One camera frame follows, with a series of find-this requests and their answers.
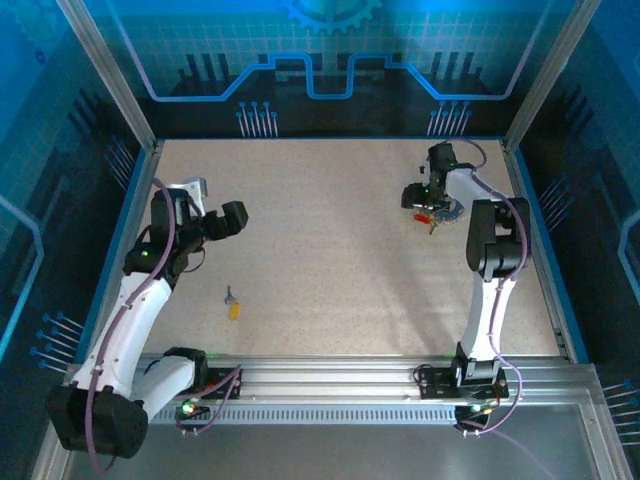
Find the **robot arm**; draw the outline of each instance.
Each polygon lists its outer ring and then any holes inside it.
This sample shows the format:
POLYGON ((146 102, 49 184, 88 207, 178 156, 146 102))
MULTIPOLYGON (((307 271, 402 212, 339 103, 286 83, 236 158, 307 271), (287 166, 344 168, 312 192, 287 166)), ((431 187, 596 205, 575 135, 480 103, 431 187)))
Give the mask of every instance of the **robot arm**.
POLYGON ((130 458, 145 438, 150 419, 180 393, 202 391, 207 381, 207 358, 200 350, 172 348, 145 376, 134 383, 138 360, 158 313, 169 299, 180 274, 189 264, 188 256, 200 251, 208 240, 238 234, 248 215, 242 202, 205 213, 202 197, 206 183, 196 178, 170 185, 176 232, 167 262, 155 279, 130 304, 125 302, 153 271, 166 247, 169 218, 164 197, 158 192, 151 201, 151 225, 147 227, 125 259, 125 276, 116 304, 86 362, 70 385, 54 387, 47 408, 62 446, 87 451, 84 412, 93 372, 99 368, 93 404, 93 437, 97 453, 130 458), (149 241, 144 241, 149 234, 149 241), (127 310, 113 330, 101 366, 98 350, 118 311, 127 310))
MULTIPOLYGON (((405 188, 403 208, 417 208, 429 214, 446 210, 455 200, 471 212, 466 256, 474 287, 469 322, 452 363, 456 385, 493 385, 500 373, 500 362, 489 342, 489 334, 499 350, 507 301, 517 279, 504 282, 498 303, 497 287, 520 262, 523 239, 510 209, 499 198, 501 195, 476 180, 473 165, 458 163, 450 143, 431 147, 427 165, 421 172, 426 180, 405 188)), ((528 237, 529 204, 524 198, 510 201, 522 218, 528 237)))

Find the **yellow object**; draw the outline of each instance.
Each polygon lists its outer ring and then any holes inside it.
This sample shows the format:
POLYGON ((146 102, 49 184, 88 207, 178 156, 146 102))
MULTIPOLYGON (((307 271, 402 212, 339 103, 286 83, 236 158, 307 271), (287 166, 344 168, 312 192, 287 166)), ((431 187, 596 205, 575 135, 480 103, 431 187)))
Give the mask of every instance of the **yellow object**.
POLYGON ((240 313, 242 312, 242 307, 240 306, 240 302, 233 302, 229 307, 229 320, 235 322, 240 317, 240 313))

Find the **red object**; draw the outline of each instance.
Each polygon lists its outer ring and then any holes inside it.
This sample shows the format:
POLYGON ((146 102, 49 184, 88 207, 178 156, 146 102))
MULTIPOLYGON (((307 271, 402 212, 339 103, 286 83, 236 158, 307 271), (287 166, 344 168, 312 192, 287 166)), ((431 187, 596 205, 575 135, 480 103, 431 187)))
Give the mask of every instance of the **red object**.
POLYGON ((424 223, 424 224, 427 224, 427 225, 431 225, 431 218, 427 217, 426 215, 422 215, 420 213, 416 213, 413 216, 413 219, 416 222, 421 222, 421 223, 424 223))

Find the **enclosure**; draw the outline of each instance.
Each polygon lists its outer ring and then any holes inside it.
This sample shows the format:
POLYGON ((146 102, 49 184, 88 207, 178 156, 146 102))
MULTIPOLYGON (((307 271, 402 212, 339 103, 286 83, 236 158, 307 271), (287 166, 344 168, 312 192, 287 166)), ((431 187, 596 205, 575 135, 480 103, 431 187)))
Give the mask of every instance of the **enclosure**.
POLYGON ((0 8, 6 478, 97 478, 46 398, 107 322, 153 177, 203 177, 206 210, 249 222, 181 276, 137 375, 186 346, 242 387, 196 439, 169 404, 113 478, 637 477, 636 2, 0 8), (479 440, 411 376, 451 363, 471 305, 469 213, 431 229, 400 206, 443 141, 531 207, 500 338, 522 401, 479 440))

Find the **speckled work surface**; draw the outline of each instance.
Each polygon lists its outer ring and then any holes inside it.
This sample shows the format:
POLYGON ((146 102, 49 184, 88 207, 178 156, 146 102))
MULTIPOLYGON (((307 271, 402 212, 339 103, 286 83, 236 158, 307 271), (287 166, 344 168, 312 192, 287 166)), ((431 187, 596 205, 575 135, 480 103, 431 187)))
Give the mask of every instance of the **speckled work surface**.
MULTIPOLYGON (((207 209, 242 200, 250 220, 237 237, 207 244, 204 265, 180 278, 145 351, 189 346, 246 355, 453 353, 471 302, 469 216, 429 236, 400 208, 402 189, 420 180, 418 165, 431 145, 166 142, 160 179, 205 177, 207 209), (242 305, 237 322, 227 317, 227 285, 242 305)), ((482 145, 489 163, 481 176, 511 193, 499 143, 482 145)), ((480 161, 470 145, 457 143, 455 151, 461 162, 480 161)), ((196 255, 193 262, 199 260, 196 255)), ((509 301, 502 350, 558 353, 533 265, 509 301)))

